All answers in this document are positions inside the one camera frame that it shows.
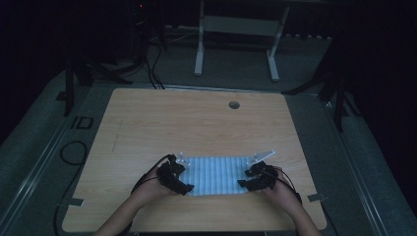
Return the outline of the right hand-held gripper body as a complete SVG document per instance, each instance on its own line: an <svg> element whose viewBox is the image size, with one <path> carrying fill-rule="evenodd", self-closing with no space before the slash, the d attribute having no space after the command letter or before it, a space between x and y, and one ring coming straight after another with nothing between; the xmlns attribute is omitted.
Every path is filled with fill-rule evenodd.
<svg viewBox="0 0 417 236"><path fill-rule="evenodd" d="M278 177L277 171L272 165L266 164L266 159L275 155L274 150L269 150L261 153L255 153L252 159L250 160L250 168L252 166L259 167L262 169L261 174L252 179L260 180L260 189L270 188L271 190L274 187L274 183Z"/></svg>

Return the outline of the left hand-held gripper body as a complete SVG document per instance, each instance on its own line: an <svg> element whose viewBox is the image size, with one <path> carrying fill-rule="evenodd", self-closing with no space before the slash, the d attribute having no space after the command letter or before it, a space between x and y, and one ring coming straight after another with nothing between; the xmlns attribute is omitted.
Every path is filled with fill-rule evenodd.
<svg viewBox="0 0 417 236"><path fill-rule="evenodd" d="M162 163L161 166L156 170L156 175L159 183L168 188L171 191L176 190L176 186L179 183L183 183L173 173L173 167L178 165L177 157L174 154L168 154L165 156L167 161Z"/></svg>

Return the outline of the light blue striped towel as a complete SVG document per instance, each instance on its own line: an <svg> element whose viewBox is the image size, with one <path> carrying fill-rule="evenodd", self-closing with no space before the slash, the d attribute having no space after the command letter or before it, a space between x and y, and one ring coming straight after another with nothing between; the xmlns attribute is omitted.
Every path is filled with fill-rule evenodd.
<svg viewBox="0 0 417 236"><path fill-rule="evenodd" d="M194 186L190 197L245 194L248 189L238 181L250 180L245 171L251 160L250 156L186 157L188 166L179 180Z"/></svg>

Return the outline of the person's left hand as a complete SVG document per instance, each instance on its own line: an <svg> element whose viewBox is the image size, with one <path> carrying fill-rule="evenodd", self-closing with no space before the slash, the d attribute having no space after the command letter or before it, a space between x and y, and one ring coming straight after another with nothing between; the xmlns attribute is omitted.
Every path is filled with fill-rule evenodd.
<svg viewBox="0 0 417 236"><path fill-rule="evenodd" d="M141 208L159 198L173 196L175 192L161 185L155 173L151 173L133 192L131 197L135 207Z"/></svg>

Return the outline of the person's right hand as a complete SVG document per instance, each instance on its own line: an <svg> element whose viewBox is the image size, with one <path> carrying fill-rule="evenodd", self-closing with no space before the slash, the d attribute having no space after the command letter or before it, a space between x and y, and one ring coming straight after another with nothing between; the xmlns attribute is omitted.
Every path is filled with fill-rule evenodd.
<svg viewBox="0 0 417 236"><path fill-rule="evenodd" d="M276 207L282 209L290 216L297 215L301 212L302 205L289 186L289 183L284 179L281 171L278 172L278 177L275 180L272 189L265 188L261 190L270 202Z"/></svg>

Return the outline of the black metal stand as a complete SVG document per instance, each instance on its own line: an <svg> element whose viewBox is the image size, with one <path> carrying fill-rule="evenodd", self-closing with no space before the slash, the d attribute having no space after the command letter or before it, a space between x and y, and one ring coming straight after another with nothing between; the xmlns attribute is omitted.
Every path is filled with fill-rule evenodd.
<svg viewBox="0 0 417 236"><path fill-rule="evenodd" d="M139 66L139 62L134 62L133 64L126 67L108 69L100 63L94 62L88 57L69 57L65 62L65 90L59 95L59 98L65 101L64 116L67 117L70 115L75 104L74 76L77 76L79 82L82 85L89 87L93 83L93 78L90 75L89 70L93 69L102 75L107 81L129 85L131 81L127 81L121 78L121 75L133 71Z"/></svg>
<svg viewBox="0 0 417 236"><path fill-rule="evenodd" d="M286 95L295 95L322 84L323 86L318 93L318 99L320 102L329 103L333 97L335 98L333 122L339 132L343 131L344 104L347 104L354 114L360 115L345 95L349 73L353 69L353 49L354 47L349 44L346 36L342 36L340 33L337 34L331 40L312 79L301 86L282 92L282 94Z"/></svg>

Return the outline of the dark equipment rack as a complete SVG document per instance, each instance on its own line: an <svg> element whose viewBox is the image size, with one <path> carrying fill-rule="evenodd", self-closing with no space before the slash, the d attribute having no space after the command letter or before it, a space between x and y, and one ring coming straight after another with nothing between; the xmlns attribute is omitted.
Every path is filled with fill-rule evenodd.
<svg viewBox="0 0 417 236"><path fill-rule="evenodd" d="M154 33L164 50L167 49L164 30L164 0L130 0L133 23L140 35L140 46L147 49Z"/></svg>

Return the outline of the metal floor rail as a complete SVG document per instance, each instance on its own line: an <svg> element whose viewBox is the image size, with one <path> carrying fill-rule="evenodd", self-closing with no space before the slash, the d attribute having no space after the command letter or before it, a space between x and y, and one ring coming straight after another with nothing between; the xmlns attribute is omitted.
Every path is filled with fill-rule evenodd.
<svg viewBox="0 0 417 236"><path fill-rule="evenodd" d="M72 236L63 229L112 90L81 88L69 116L44 92L0 146L0 236Z"/></svg>
<svg viewBox="0 0 417 236"><path fill-rule="evenodd" d="M334 133L337 141L339 142L341 152L345 156L347 169L350 173L353 185L356 189L362 208L367 215L367 218L373 230L374 236L387 236L386 227L382 222L379 211L377 210L374 200L369 192L369 189L366 186L364 178L355 161L354 155L349 148L349 145L344 136L344 133L338 130L338 128L335 125L335 122L333 121L333 115L335 114L335 106L332 105L330 101L321 101L321 106L330 123L332 132Z"/></svg>

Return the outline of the white metal desk frame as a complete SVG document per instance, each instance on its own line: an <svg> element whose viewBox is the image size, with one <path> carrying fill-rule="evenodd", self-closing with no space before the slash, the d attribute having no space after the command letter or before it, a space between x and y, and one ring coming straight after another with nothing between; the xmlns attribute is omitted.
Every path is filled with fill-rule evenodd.
<svg viewBox="0 0 417 236"><path fill-rule="evenodd" d="M273 82L279 81L278 69L275 61L275 54L283 34L284 26L289 15L289 7L284 7L279 20L261 20L223 17L207 15L205 13L205 0L200 0L199 13L199 40L195 61L194 75L200 76L203 73L204 65L204 36L206 31L223 32L259 36L271 36L272 46L266 51L270 78Z"/></svg>

